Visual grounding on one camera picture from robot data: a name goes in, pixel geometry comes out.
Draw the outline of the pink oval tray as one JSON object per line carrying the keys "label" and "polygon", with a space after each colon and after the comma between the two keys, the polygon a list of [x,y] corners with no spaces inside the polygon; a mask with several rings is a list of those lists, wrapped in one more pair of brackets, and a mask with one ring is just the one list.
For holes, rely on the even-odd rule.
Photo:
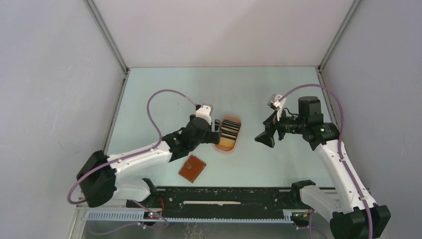
{"label": "pink oval tray", "polygon": [[214,145],[215,150],[222,153],[232,153],[239,138],[242,121],[237,116],[224,116],[221,119],[221,137],[218,144]]}

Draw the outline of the brown leather card holder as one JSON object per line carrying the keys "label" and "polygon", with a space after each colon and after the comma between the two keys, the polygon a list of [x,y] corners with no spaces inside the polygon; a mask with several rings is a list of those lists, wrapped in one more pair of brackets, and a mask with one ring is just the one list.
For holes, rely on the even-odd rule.
{"label": "brown leather card holder", "polygon": [[179,171],[179,175],[194,183],[206,167],[206,163],[194,155],[190,155]]}

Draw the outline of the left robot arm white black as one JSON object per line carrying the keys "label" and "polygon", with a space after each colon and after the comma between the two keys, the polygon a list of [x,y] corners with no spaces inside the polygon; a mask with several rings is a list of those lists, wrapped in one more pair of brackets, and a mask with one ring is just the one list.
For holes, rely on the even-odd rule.
{"label": "left robot arm white black", "polygon": [[76,178],[90,208],[110,200],[135,200],[145,207],[157,202],[155,186],[148,178],[128,181],[127,176],[142,169],[170,163],[186,157],[200,144],[218,144],[221,121],[208,123],[191,115],[185,127],[161,138],[157,144],[126,153],[105,155],[102,150],[91,154]]}

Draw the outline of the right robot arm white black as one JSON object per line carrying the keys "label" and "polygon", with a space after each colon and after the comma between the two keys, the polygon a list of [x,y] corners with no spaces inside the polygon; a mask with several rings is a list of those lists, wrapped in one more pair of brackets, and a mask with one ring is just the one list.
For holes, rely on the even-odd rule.
{"label": "right robot arm white black", "polygon": [[318,97],[298,99],[299,112],[291,114],[284,107],[282,95],[273,94],[268,106],[273,113],[263,122],[264,131],[255,141],[270,148],[274,135],[284,139],[286,134],[300,134],[323,162],[339,196],[336,201],[325,194],[313,181],[292,184],[289,200],[295,208],[305,205],[316,210],[329,222],[336,239],[377,239],[391,218],[386,205],[380,206],[364,187],[340,140],[335,124],[325,122]]}

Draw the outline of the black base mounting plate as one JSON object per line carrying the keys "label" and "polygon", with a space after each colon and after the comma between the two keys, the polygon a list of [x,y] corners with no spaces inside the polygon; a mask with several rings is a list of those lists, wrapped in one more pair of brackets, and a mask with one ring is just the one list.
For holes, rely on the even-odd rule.
{"label": "black base mounting plate", "polygon": [[168,219],[282,220],[310,210],[290,187],[158,187],[141,203]]}

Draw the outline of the aluminium frame post right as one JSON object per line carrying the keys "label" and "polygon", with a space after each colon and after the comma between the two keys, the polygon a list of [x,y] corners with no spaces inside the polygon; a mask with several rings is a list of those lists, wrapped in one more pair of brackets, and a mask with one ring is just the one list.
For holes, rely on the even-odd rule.
{"label": "aluminium frame post right", "polygon": [[327,63],[329,62],[332,54],[334,53],[337,45],[341,41],[344,33],[346,32],[348,26],[350,25],[351,21],[353,20],[354,16],[358,12],[363,0],[353,0],[350,8],[348,9],[344,19],[342,20],[334,38],[332,39],[327,51],[325,52],[320,64],[318,65],[319,72],[322,72],[326,67]]}

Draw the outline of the aluminium frame post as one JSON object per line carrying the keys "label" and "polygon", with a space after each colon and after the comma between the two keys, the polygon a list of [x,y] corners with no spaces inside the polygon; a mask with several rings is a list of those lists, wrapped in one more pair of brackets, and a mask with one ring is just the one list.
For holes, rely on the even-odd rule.
{"label": "aluminium frame post", "polygon": [[351,21],[353,20],[354,16],[358,12],[363,0],[353,0],[350,8],[348,9],[344,19],[342,20],[334,38],[332,39],[327,51],[325,52],[320,64],[318,65],[319,72],[322,72],[326,67],[327,63],[329,62],[332,54],[334,53],[337,45],[341,41],[344,33],[346,32],[348,26],[350,25]]}
{"label": "aluminium frame post", "polygon": [[104,40],[106,41],[106,44],[110,48],[112,54],[114,55],[115,59],[117,60],[122,72],[124,74],[127,74],[129,71],[129,68],[127,64],[125,63],[125,60],[123,59],[123,56],[118,49],[118,46],[109,30],[109,28],[106,25],[106,22],[97,6],[94,0],[84,0],[84,3],[86,4],[89,12],[92,15],[92,18],[94,22],[96,23],[99,31],[101,32]]}

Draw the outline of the aluminium frame post left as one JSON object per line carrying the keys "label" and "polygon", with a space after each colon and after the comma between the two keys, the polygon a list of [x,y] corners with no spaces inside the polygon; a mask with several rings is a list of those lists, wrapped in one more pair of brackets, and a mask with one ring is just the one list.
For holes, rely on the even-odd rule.
{"label": "aluminium frame post left", "polygon": [[84,3],[86,4],[89,12],[92,15],[92,18],[94,22],[96,23],[99,31],[101,32],[104,40],[106,41],[106,44],[110,48],[112,54],[114,55],[115,59],[117,60],[122,72],[124,74],[127,74],[129,71],[129,68],[127,64],[125,63],[125,60],[123,59],[123,56],[118,49],[118,46],[109,30],[109,28],[106,25],[106,22],[97,6],[94,0],[84,0]]}

